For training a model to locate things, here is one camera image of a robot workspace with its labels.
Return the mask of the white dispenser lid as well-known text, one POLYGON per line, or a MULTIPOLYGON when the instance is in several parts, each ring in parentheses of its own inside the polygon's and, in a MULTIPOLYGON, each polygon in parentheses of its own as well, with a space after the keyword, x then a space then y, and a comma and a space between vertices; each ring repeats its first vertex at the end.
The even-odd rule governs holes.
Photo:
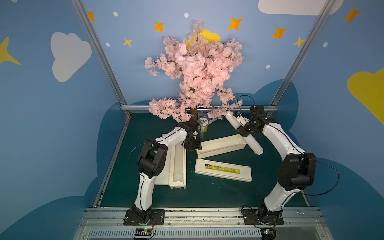
POLYGON ((250 183, 252 171, 249 166, 196 159, 195 173, 211 177, 250 183))
POLYGON ((170 174, 170 154, 171 154, 171 148, 168 147, 165 166, 163 171, 157 176, 157 179, 155 181, 155 185, 158 186, 168 186, 169 185, 169 174, 170 174))

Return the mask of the plastic wrap roll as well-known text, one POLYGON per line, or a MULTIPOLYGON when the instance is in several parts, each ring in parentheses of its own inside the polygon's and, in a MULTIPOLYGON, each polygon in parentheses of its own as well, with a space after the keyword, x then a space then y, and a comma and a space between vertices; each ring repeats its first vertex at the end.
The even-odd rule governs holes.
MULTIPOLYGON (((232 111, 227 112, 226 119, 234 127, 234 129, 238 130, 238 128, 241 127, 241 123, 236 119, 232 111)), ((264 152, 261 145, 255 140, 255 138, 250 133, 248 133, 246 137, 243 136, 243 134, 241 134, 241 136, 255 154, 261 155, 264 152)))

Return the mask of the white wrap dispenser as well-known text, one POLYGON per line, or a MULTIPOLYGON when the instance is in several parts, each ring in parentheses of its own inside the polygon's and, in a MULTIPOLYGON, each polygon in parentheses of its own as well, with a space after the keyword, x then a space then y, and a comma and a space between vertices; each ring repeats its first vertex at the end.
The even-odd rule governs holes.
POLYGON ((187 152, 182 142, 171 148, 169 186, 171 189, 186 188, 187 152))
POLYGON ((202 149, 196 150, 198 159, 204 159, 245 148, 247 143, 241 135, 233 135, 202 142, 202 149))

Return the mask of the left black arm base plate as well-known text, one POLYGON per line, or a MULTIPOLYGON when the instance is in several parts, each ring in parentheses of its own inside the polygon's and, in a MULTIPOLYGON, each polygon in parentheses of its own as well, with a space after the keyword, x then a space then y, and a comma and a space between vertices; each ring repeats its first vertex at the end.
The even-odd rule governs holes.
POLYGON ((129 209, 126 211, 123 225, 124 226, 162 226, 165 220, 165 210, 149 210, 143 212, 141 210, 129 209))

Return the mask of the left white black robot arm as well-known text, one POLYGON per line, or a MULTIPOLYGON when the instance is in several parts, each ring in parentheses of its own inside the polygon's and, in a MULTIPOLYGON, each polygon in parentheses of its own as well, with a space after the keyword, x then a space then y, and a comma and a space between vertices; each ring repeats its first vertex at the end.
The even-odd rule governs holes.
POLYGON ((168 150, 183 143, 186 150, 201 150, 202 142, 198 137, 198 114, 193 113, 187 122, 180 122, 165 136, 154 140, 148 139, 139 154, 138 170, 140 183, 131 211, 140 222, 147 222, 151 217, 155 180, 163 171, 168 150))

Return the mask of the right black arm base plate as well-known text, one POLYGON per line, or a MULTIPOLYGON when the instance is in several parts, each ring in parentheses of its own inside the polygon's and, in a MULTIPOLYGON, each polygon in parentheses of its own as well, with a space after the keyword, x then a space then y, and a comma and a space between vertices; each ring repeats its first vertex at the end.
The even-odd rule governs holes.
POLYGON ((259 209, 252 209, 250 207, 244 207, 240 209, 240 213, 243 216, 245 225, 283 225, 283 211, 272 212, 265 207, 259 209))

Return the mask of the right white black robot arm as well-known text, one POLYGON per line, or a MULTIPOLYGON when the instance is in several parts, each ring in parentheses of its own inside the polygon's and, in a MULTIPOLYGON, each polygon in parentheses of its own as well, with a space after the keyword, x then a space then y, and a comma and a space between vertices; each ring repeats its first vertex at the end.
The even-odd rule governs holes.
POLYGON ((268 117, 262 105, 251 107, 251 119, 237 128, 243 137, 252 132, 263 133, 282 158, 278 181, 258 208, 258 219, 269 223, 281 218, 285 204, 301 190, 314 183, 316 156, 306 153, 285 133, 282 126, 268 117))

